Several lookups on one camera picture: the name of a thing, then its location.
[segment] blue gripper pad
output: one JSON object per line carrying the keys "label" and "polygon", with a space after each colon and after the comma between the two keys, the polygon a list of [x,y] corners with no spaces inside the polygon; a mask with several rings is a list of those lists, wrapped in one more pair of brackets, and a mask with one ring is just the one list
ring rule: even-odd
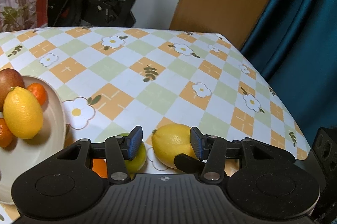
{"label": "blue gripper pad", "polygon": [[192,127],[190,130],[190,143],[199,160],[208,158],[209,149],[207,147],[207,137],[205,137],[196,127]]}
{"label": "blue gripper pad", "polygon": [[136,126],[128,136],[125,137],[122,154],[125,160],[133,160],[143,141],[143,129]]}

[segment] orange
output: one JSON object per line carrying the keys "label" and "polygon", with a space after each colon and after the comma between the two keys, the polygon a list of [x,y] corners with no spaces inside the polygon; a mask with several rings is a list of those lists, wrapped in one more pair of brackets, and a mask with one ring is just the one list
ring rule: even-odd
{"label": "orange", "polygon": [[104,159],[93,159],[92,160],[92,170],[97,173],[100,177],[107,179],[107,163]]}
{"label": "orange", "polygon": [[5,119],[0,119],[0,147],[5,148],[13,140],[13,134],[8,129]]}
{"label": "orange", "polygon": [[32,83],[27,87],[27,90],[29,90],[35,96],[40,105],[45,103],[47,99],[47,92],[41,84]]}

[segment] teal curtain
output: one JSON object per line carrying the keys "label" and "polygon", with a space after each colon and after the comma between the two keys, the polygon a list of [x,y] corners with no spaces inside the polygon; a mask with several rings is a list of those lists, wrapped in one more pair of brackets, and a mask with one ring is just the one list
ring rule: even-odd
{"label": "teal curtain", "polygon": [[310,145],[337,124],[337,0],[270,0],[241,52]]}

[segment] checkered tablecloth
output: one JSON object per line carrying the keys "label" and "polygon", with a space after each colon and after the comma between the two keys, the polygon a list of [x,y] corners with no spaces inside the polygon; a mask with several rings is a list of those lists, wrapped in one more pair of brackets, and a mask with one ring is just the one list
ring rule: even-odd
{"label": "checkered tablecloth", "polygon": [[[0,33],[4,68],[54,87],[69,143],[103,142],[142,126],[145,172],[174,172],[156,160],[151,144],[152,131],[169,123],[229,141],[252,137],[299,159],[310,150],[277,94],[219,34],[98,27]],[[0,206],[5,222],[15,218],[11,209]]]}

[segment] beige plate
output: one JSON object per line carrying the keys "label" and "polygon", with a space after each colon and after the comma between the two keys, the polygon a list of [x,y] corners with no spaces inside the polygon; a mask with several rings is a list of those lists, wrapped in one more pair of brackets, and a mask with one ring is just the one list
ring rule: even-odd
{"label": "beige plate", "polygon": [[13,204],[11,187],[14,180],[26,170],[63,149],[65,115],[62,102],[55,90],[45,81],[23,76],[25,86],[40,83],[46,89],[48,100],[42,106],[43,127],[33,139],[15,139],[6,148],[0,148],[0,203]]}

